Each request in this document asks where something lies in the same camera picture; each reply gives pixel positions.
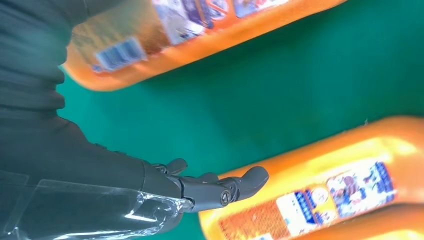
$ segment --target green surface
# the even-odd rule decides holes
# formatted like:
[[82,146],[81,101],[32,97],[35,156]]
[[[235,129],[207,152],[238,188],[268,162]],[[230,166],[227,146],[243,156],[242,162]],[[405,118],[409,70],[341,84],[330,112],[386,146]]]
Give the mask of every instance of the green surface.
[[[68,79],[60,113],[112,150],[223,173],[366,120],[424,114],[423,13],[424,0],[349,0],[120,91]],[[145,239],[182,238],[204,239],[195,214]]]

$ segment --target plastic cover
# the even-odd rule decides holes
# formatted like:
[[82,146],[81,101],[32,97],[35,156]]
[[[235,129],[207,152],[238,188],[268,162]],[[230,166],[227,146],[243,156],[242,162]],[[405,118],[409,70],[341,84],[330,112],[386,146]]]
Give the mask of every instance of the plastic cover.
[[0,171],[0,240],[115,240],[158,233],[193,203]]

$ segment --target barcode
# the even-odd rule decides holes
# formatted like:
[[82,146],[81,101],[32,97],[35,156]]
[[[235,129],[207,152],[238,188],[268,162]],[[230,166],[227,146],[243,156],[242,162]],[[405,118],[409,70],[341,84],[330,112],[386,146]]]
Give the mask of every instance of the barcode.
[[105,70],[114,72],[135,62],[145,60],[146,53],[137,38],[131,37],[96,52],[95,58]]
[[273,237],[271,236],[271,234],[267,233],[265,235],[258,236],[254,238],[253,240],[273,240]]

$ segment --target plastic bottle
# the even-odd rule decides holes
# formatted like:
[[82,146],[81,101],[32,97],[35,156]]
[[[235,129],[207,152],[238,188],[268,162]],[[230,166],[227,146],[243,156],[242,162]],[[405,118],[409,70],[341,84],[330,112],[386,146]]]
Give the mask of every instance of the plastic bottle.
[[201,212],[204,235],[424,240],[423,150],[424,119],[392,117],[264,160],[256,165],[268,183],[252,198]]
[[124,88],[345,0],[125,0],[77,26],[64,69],[97,91]]

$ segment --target metal screw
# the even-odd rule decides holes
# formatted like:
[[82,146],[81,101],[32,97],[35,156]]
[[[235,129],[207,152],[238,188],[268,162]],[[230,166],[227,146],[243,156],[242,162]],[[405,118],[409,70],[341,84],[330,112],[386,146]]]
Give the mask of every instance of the metal screw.
[[225,189],[221,193],[221,204],[227,206],[230,203],[231,192],[228,189]]

